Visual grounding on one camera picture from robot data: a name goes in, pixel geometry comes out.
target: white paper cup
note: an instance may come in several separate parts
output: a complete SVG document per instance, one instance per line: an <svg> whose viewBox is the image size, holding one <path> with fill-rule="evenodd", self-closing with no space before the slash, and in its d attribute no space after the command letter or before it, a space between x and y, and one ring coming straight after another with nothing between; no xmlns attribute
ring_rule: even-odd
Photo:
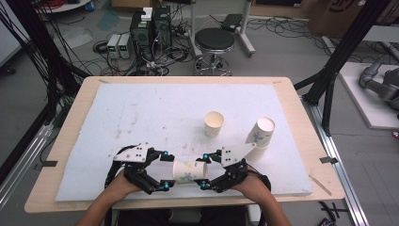
<svg viewBox="0 0 399 226"><path fill-rule="evenodd" d="M194 180L200 179L208 179L208 166L205 162L174 161L173 180L177 184L196 183Z"/></svg>
<svg viewBox="0 0 399 226"><path fill-rule="evenodd" d="M272 119L262 117L258 119L247 136L248 143L256 143L257 148L266 148L275 130L275 123Z"/></svg>
<svg viewBox="0 0 399 226"><path fill-rule="evenodd" d="M267 147L265 147L265 148L255 147L249 154L247 154L246 160L252 161L252 162L259 161L263 157L266 150L267 150Z"/></svg>
<svg viewBox="0 0 399 226"><path fill-rule="evenodd" d="M208 112L204 117L205 135L210 138L215 138L219 135L222 128L224 117L217 111Z"/></svg>

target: forearm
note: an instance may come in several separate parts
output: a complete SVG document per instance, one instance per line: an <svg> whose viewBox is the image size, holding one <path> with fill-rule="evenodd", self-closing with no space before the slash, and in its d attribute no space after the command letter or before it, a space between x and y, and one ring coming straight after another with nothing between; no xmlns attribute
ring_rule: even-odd
<svg viewBox="0 0 399 226"><path fill-rule="evenodd" d="M106 197L100 195L89 207L76 226L99 226L105 218L106 212L113 203L108 202Z"/></svg>
<svg viewBox="0 0 399 226"><path fill-rule="evenodd" d="M262 197L257 201L257 203L262 209L268 226L291 225L281 206L270 192L263 192Z"/></svg>

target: black pole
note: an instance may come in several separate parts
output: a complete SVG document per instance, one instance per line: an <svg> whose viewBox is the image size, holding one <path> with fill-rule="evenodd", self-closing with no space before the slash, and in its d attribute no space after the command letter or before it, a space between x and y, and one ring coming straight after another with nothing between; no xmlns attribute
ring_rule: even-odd
<svg viewBox="0 0 399 226"><path fill-rule="evenodd" d="M303 101L311 105L318 105L320 98L326 93L322 126L328 136L330 136L329 119L335 79L347 59L350 58L363 41L389 2L390 0L368 0L344 34L343 39L329 58L326 66L319 73L295 84L296 89L301 89L313 83L309 92L303 95Z"/></svg>

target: stool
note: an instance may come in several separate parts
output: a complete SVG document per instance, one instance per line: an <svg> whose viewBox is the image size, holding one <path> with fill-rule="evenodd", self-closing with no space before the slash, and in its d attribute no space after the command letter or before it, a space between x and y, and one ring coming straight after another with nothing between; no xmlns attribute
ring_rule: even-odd
<svg viewBox="0 0 399 226"><path fill-rule="evenodd" d="M229 62L216 55L229 52L234 46L234 36L220 28L205 28L197 32L195 37L196 46L204 55L196 60L193 73L203 74L210 71L211 75L231 75Z"/></svg>

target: human hand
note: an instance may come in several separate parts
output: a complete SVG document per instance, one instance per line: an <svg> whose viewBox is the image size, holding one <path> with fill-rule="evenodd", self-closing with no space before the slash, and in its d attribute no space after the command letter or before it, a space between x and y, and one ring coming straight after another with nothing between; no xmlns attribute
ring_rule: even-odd
<svg viewBox="0 0 399 226"><path fill-rule="evenodd" d="M111 184L103 192L105 199L109 204L113 205L116 202L123 200L127 195L132 192L141 191L138 186L127 181L123 176L124 169L121 170L118 175L114 178Z"/></svg>
<svg viewBox="0 0 399 226"><path fill-rule="evenodd" d="M247 166L247 169L255 170L251 166ZM233 186L232 189L240 191L245 197L247 197L247 199L256 203L259 203L262 200L264 192L270 194L267 186L259 176L254 173L249 173L247 178L241 184Z"/></svg>

